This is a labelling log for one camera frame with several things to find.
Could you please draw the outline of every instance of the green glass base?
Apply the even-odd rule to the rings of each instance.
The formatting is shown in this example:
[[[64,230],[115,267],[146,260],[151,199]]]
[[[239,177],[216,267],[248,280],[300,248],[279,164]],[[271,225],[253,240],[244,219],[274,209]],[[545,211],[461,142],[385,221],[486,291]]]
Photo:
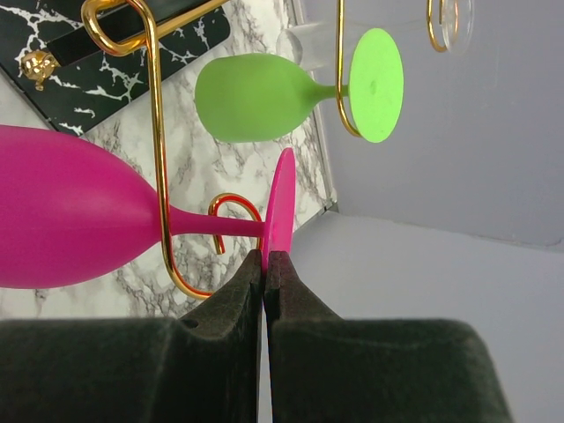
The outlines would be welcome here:
[[[380,143],[396,128],[404,99],[404,68],[393,38],[380,28],[367,31],[352,56],[349,101],[359,133]]]

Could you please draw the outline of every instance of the glass stem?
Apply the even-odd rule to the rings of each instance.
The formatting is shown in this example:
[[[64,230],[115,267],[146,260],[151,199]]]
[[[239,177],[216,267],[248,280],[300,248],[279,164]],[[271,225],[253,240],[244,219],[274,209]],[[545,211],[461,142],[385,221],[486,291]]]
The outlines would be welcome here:
[[[349,85],[343,85],[343,95],[349,95]],[[334,85],[317,85],[316,96],[318,101],[334,99],[337,97],[337,87]]]
[[[170,221],[173,235],[209,234],[261,238],[264,234],[264,222],[195,214],[172,206]]]

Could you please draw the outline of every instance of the clear glass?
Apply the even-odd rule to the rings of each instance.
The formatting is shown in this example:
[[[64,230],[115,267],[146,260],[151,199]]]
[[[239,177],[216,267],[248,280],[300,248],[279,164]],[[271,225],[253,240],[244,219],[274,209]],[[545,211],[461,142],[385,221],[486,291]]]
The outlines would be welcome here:
[[[468,48],[472,33],[473,13],[472,0],[444,0],[442,25],[439,26],[437,22],[439,13],[434,12],[436,36],[441,38],[439,30],[441,28],[442,38],[448,52],[459,56]],[[414,32],[416,36],[428,37],[425,16],[421,19],[386,25],[365,24],[345,17],[343,47],[347,62],[350,61],[360,37],[375,27],[385,29],[392,37],[405,32]],[[278,36],[276,54],[298,64],[305,71],[333,66],[336,60],[336,29],[335,21],[312,22],[284,29]]]

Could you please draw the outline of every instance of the pink glass stem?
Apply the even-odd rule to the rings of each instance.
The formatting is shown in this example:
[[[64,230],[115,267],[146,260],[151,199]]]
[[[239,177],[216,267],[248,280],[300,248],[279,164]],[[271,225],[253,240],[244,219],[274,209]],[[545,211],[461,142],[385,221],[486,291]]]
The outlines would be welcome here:
[[[173,235],[209,234],[252,238],[262,238],[264,235],[263,222],[189,213],[174,207],[170,208],[170,222]]]

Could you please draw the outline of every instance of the black marble box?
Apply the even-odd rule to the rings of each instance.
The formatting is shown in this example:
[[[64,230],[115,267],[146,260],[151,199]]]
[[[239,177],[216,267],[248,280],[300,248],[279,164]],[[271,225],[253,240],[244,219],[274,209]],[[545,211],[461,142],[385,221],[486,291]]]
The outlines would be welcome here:
[[[28,52],[81,26],[84,0],[0,0],[0,68],[28,103],[53,129],[83,135],[148,91],[145,49],[125,57],[100,52],[56,69],[35,89],[19,70]],[[223,8],[177,29],[161,43],[163,79],[228,38]]]

